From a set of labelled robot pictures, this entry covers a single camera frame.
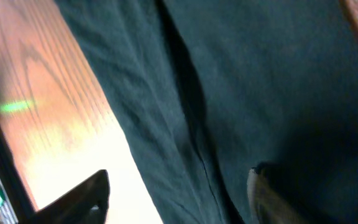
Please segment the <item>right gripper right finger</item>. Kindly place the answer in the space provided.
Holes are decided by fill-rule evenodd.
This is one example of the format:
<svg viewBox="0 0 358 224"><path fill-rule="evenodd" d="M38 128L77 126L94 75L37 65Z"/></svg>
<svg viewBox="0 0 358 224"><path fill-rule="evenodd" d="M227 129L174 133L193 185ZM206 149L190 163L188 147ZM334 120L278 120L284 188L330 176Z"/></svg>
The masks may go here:
<svg viewBox="0 0 358 224"><path fill-rule="evenodd" d="M307 224L310 221L270 184L271 164L261 163L249 171L247 196L252 221L258 224Z"/></svg>

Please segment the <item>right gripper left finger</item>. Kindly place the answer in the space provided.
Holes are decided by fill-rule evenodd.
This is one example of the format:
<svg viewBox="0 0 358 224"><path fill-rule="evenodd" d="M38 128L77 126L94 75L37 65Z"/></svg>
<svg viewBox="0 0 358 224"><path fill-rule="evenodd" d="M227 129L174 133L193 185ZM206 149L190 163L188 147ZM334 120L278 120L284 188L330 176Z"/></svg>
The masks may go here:
<svg viewBox="0 0 358 224"><path fill-rule="evenodd" d="M29 218L27 224L105 224L109 179L99 170L65 195Z"/></svg>

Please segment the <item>dark teal t-shirt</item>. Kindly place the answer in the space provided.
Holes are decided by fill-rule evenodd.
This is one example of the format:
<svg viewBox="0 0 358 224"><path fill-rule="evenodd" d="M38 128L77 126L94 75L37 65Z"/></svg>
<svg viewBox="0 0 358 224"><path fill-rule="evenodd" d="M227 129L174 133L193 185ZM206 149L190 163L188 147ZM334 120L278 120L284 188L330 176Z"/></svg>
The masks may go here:
<svg viewBox="0 0 358 224"><path fill-rule="evenodd" d="M165 223L254 223L251 168L358 223L358 43L338 1L58 1Z"/></svg>

